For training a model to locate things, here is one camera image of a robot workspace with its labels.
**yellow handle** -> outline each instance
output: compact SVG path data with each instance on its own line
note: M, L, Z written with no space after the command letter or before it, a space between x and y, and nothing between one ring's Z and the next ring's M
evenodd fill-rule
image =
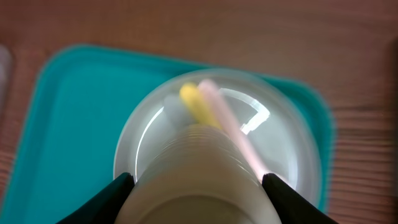
M186 83L181 87L180 98L199 124L221 129L221 125L194 83Z

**tray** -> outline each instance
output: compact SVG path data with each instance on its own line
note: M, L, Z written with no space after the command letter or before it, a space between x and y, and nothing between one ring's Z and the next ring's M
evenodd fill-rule
M1 223L55 223L113 179L124 123L154 88L177 75L215 68L166 57L90 45L69 47L40 73L21 137ZM333 119L309 87L255 73L301 111L322 164L319 209L327 211Z

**beige container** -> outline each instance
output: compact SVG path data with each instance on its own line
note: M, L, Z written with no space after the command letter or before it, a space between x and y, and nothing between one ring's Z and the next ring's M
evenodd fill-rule
M280 223L233 142L194 125L169 141L144 171L116 223Z

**teal tray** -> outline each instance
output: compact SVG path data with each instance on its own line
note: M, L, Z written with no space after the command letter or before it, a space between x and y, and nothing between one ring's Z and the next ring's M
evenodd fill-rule
M195 62L89 45L67 48L41 71L7 195L2 223L55 223L112 181L124 123L167 80L213 68ZM333 122L322 99L294 81L260 75L301 111L322 162L319 209L327 209Z

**wood grain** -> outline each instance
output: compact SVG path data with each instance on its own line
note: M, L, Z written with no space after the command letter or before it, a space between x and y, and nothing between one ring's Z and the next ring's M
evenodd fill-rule
M0 0L0 42L16 60L1 119L0 194L40 67L62 47L92 43L308 83L338 129L330 216L391 223L397 24L396 0Z

